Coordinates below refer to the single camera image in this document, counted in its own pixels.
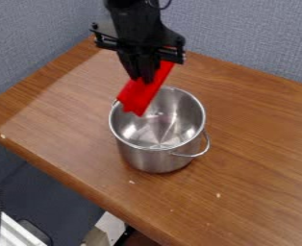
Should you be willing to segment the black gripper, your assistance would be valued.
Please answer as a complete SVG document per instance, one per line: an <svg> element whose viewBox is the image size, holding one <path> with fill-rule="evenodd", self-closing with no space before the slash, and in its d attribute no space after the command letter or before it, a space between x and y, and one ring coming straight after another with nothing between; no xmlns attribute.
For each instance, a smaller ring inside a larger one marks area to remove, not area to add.
<svg viewBox="0 0 302 246"><path fill-rule="evenodd" d="M108 6L111 19L92 24L100 48L117 52L132 80L153 81L160 61L184 63L184 36L161 22L157 6Z"/></svg>

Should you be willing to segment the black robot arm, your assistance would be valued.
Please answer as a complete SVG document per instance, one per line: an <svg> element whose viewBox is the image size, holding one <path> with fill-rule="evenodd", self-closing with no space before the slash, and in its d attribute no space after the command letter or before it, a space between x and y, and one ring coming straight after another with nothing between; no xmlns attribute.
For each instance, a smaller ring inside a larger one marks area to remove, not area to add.
<svg viewBox="0 0 302 246"><path fill-rule="evenodd" d="M98 48L115 51L132 80L145 84L155 80L160 62L184 63L184 36L161 21L169 7L159 0L104 0L108 23L93 23L90 32Z"/></svg>

